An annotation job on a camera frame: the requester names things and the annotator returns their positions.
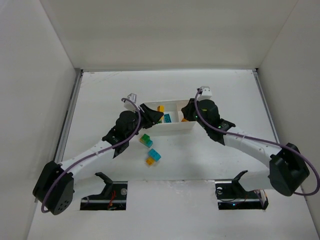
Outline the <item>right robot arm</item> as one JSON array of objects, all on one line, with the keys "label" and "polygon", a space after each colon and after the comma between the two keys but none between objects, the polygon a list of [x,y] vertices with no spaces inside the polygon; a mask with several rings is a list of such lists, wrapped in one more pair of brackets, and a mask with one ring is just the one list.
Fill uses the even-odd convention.
[{"label": "right robot arm", "polygon": [[273,189],[289,197],[310,175],[295,145],[277,146],[253,140],[234,123],[221,118],[212,100],[195,101],[191,98],[181,111],[186,120],[198,122],[213,141],[237,149],[266,166],[266,170],[245,171],[240,176],[238,183],[247,192]]}]

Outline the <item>yellow lego brick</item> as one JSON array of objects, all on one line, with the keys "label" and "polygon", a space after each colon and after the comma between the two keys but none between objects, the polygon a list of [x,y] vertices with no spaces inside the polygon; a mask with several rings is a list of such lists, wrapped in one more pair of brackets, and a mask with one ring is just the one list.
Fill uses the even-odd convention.
[{"label": "yellow lego brick", "polygon": [[157,107],[157,111],[158,111],[158,112],[161,112],[161,113],[164,113],[164,112],[165,112],[165,106],[164,106],[164,105],[159,105],[159,106]]}]

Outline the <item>blue long lego brick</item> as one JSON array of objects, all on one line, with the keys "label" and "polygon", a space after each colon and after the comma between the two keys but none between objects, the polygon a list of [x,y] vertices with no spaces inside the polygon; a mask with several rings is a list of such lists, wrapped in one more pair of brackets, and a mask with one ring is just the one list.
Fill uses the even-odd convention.
[{"label": "blue long lego brick", "polygon": [[163,121],[164,123],[172,123],[172,119],[169,113],[164,114]]}]

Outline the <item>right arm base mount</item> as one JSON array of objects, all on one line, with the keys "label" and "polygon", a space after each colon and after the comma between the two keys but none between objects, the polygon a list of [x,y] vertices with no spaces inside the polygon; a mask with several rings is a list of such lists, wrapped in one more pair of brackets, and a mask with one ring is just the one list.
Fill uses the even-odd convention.
[{"label": "right arm base mount", "polygon": [[264,190],[246,191],[239,183],[248,171],[244,170],[230,179],[215,181],[215,196],[219,210],[266,210],[269,205]]}]

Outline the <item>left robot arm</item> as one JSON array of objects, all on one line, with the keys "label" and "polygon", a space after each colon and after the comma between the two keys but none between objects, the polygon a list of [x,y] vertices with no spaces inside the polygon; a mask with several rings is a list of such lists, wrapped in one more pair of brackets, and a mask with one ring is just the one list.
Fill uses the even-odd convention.
[{"label": "left robot arm", "polygon": [[59,215],[73,199],[102,193],[108,181],[101,168],[129,147],[129,141],[141,129],[156,125],[164,113],[147,107],[136,106],[125,99],[133,110],[120,113],[115,125],[93,147],[71,159],[48,162],[42,169],[32,191],[41,203],[42,213]]}]

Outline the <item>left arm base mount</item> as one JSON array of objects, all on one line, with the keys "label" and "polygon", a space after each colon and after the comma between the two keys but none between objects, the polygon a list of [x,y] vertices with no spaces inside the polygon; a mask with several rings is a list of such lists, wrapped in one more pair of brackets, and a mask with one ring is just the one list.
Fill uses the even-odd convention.
[{"label": "left arm base mount", "polygon": [[81,211],[125,211],[127,208],[127,181],[113,181],[102,172],[96,177],[103,182],[103,188],[97,194],[91,194],[81,199]]}]

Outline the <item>orange lego brick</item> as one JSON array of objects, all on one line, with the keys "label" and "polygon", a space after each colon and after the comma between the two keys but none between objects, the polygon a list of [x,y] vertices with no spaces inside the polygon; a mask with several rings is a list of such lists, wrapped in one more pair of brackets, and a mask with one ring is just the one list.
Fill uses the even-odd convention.
[{"label": "orange lego brick", "polygon": [[146,164],[148,166],[152,166],[156,163],[156,161],[152,158],[152,157],[148,157],[146,160],[145,160]]}]

